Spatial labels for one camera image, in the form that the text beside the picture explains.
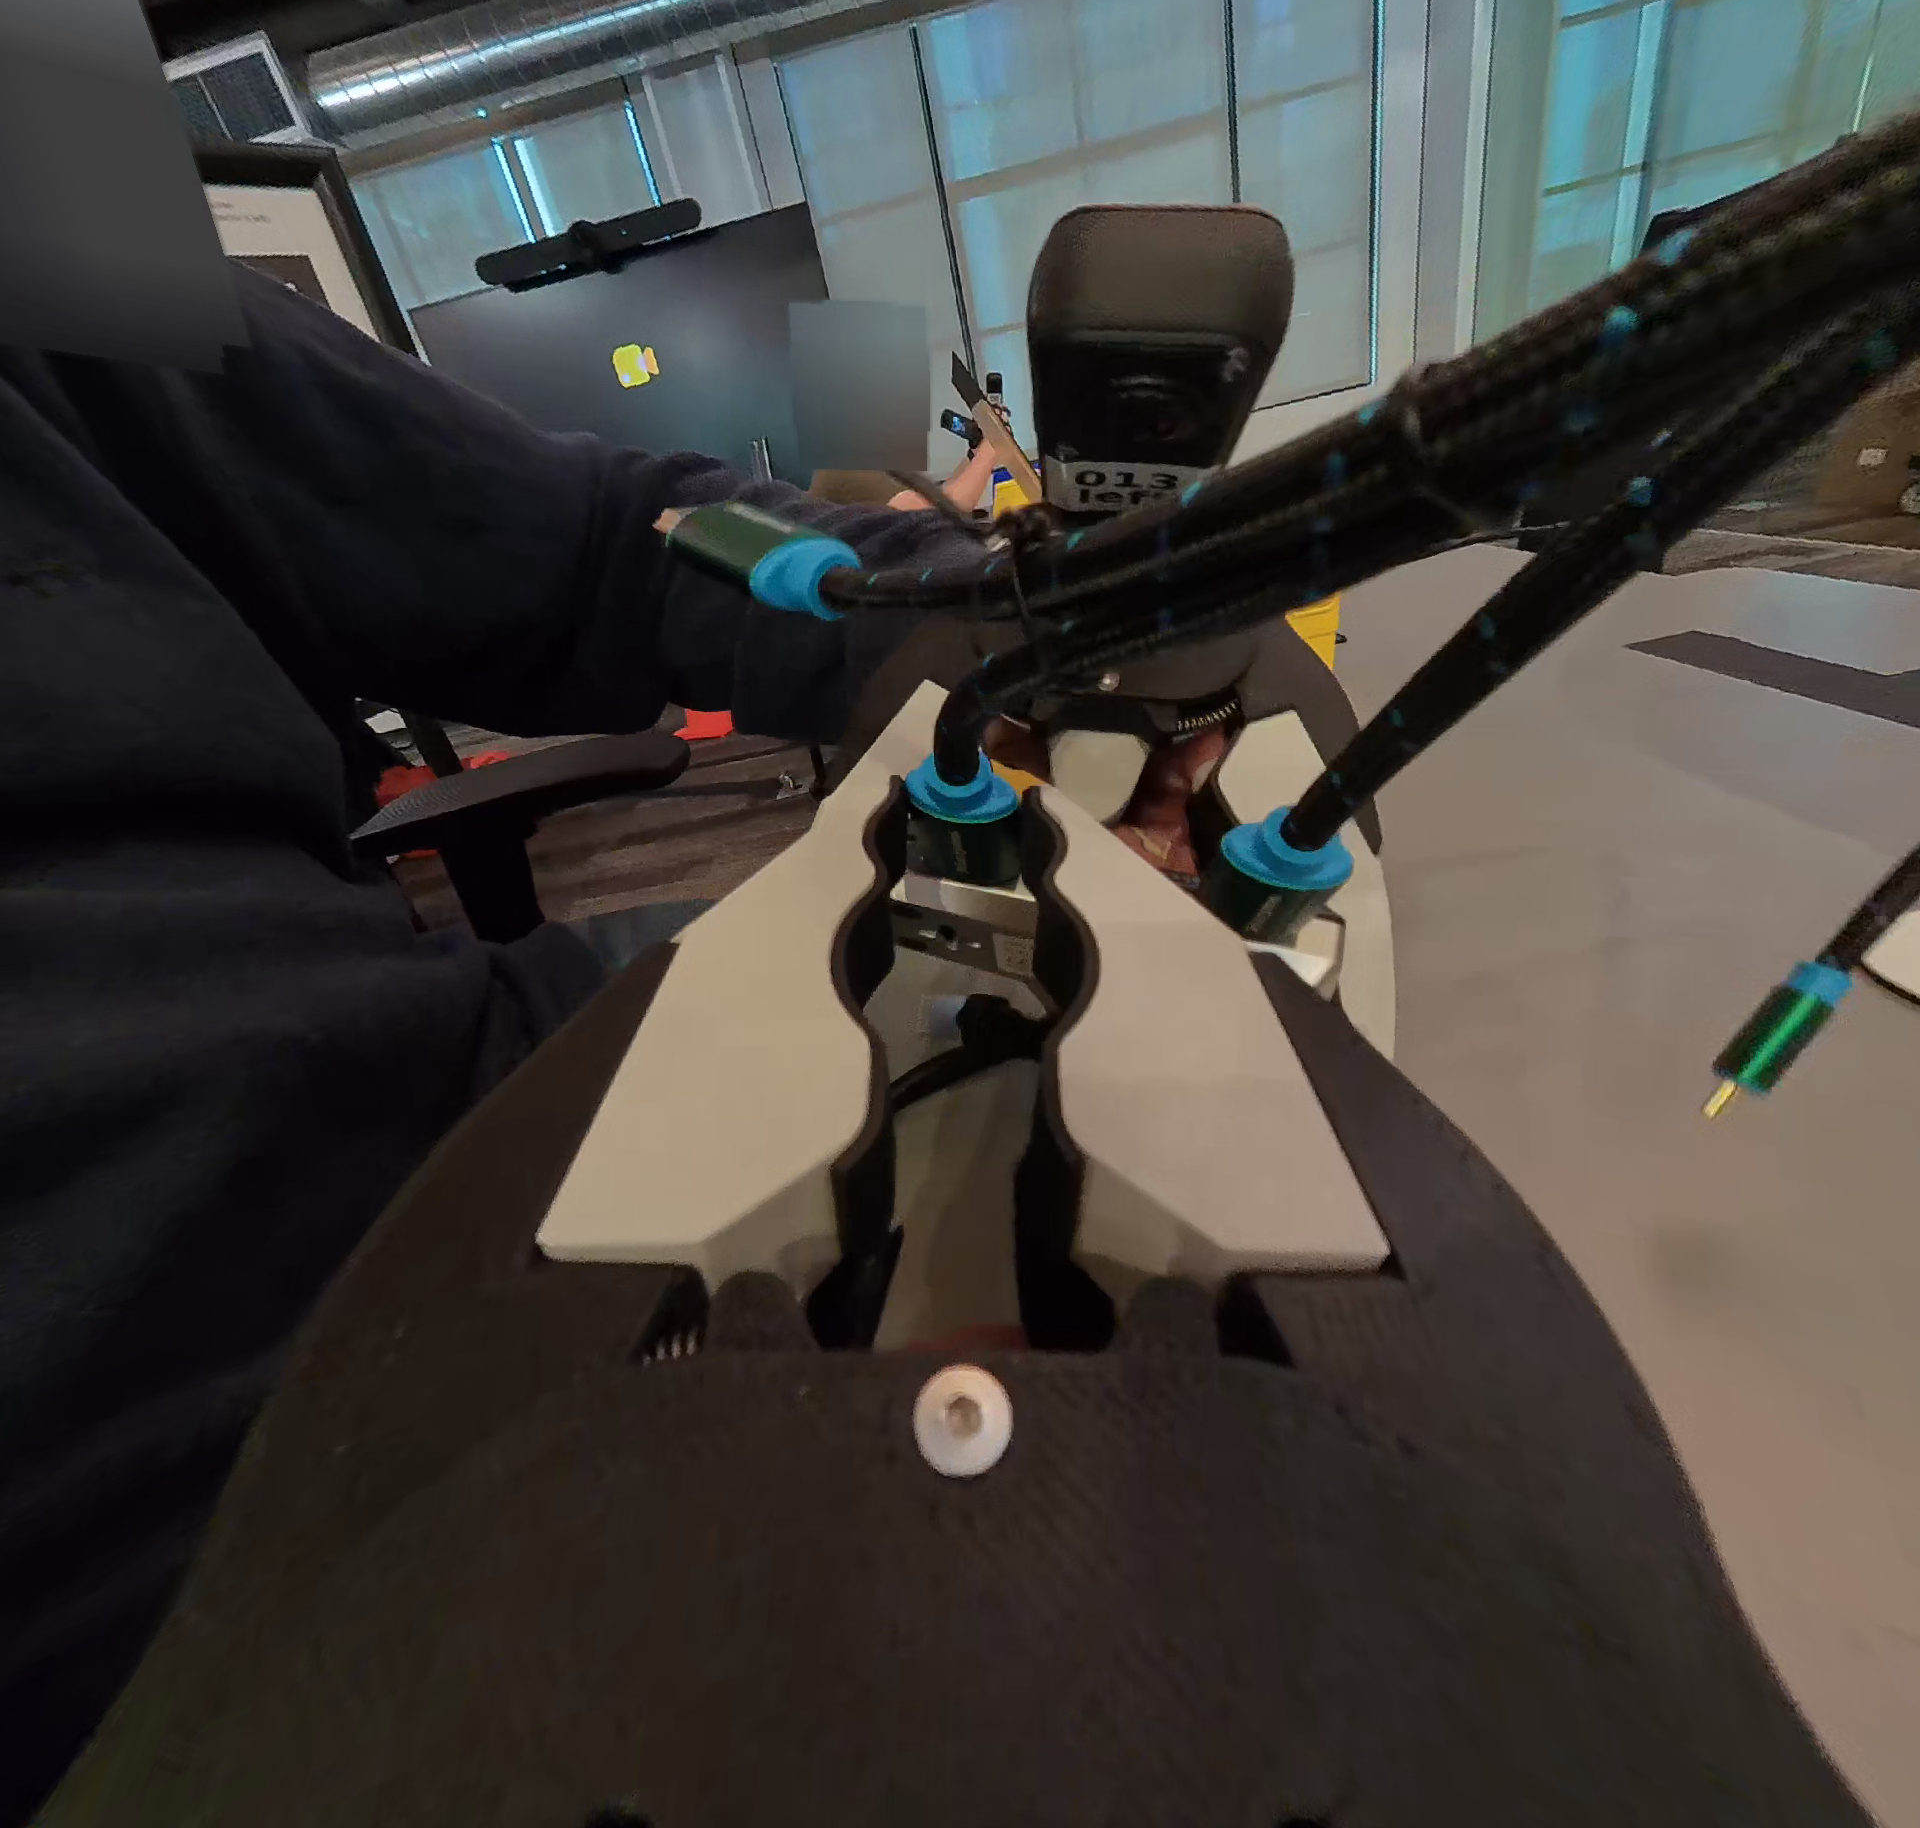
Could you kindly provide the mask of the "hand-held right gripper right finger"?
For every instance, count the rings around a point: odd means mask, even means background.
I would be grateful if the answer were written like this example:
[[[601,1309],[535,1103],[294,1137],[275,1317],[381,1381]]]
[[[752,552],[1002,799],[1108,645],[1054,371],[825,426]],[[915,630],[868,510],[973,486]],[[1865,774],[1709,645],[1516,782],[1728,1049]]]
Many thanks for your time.
[[[1029,799],[1029,1343],[1100,1350],[1154,1283],[1376,1278],[1392,1244],[1254,953],[1062,794]]]

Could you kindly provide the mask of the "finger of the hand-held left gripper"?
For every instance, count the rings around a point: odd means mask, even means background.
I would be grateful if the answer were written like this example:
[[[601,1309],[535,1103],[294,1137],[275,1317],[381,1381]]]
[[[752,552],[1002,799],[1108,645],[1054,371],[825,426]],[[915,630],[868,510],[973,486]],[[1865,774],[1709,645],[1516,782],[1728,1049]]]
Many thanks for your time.
[[[1108,831],[1127,821],[1143,776],[1155,759],[1154,735],[1035,725],[1045,755],[1045,782]]]
[[[1330,903],[1277,945],[1277,956],[1322,1000],[1337,1002],[1347,1021],[1387,1062],[1395,1059],[1398,976],[1395,927],[1380,854],[1351,824],[1340,831],[1353,875]]]

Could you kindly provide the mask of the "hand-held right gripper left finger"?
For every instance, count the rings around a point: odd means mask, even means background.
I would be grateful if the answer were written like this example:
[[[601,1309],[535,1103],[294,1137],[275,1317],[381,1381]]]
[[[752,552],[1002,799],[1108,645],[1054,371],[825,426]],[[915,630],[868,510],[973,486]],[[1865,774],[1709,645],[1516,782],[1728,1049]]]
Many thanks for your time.
[[[900,1263],[886,1051],[900,781],[844,781],[810,830],[669,947],[540,1222],[556,1263],[783,1283],[825,1349],[868,1350]]]

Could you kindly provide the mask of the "grey adapter with braided cable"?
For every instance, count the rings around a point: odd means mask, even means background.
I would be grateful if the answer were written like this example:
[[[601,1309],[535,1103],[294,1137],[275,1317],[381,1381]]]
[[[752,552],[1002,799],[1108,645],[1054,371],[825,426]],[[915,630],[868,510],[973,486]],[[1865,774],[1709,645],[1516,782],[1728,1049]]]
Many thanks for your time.
[[[892,895],[892,920],[920,1049],[890,1058],[897,1115],[1042,1059],[1060,1010],[1035,976],[1037,905],[1021,882],[977,886],[909,871]]]

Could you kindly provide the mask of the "person's left hand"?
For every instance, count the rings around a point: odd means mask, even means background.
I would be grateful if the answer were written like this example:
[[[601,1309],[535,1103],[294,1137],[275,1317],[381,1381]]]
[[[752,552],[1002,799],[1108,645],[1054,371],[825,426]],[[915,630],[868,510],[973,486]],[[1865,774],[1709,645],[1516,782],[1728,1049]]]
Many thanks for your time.
[[[1188,886],[1198,880],[1190,806],[1211,785],[1234,737],[1233,726],[1216,725],[1169,737],[1143,761],[1140,781],[1112,831],[1165,880]]]

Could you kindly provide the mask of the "large black television screen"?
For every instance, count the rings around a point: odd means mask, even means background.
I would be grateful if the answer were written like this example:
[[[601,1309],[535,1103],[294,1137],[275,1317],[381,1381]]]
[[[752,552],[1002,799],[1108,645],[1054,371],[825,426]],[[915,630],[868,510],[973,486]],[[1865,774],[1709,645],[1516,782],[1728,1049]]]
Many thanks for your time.
[[[552,433],[695,450],[807,486],[790,308],[827,298],[810,210],[677,236],[620,271],[412,312],[431,366]]]

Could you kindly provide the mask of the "white printed board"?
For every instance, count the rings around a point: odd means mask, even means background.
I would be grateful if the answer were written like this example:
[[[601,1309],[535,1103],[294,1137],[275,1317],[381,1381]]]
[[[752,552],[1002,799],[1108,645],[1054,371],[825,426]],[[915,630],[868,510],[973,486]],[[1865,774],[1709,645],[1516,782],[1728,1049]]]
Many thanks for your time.
[[[333,149],[197,138],[194,155],[227,258],[420,357]]]

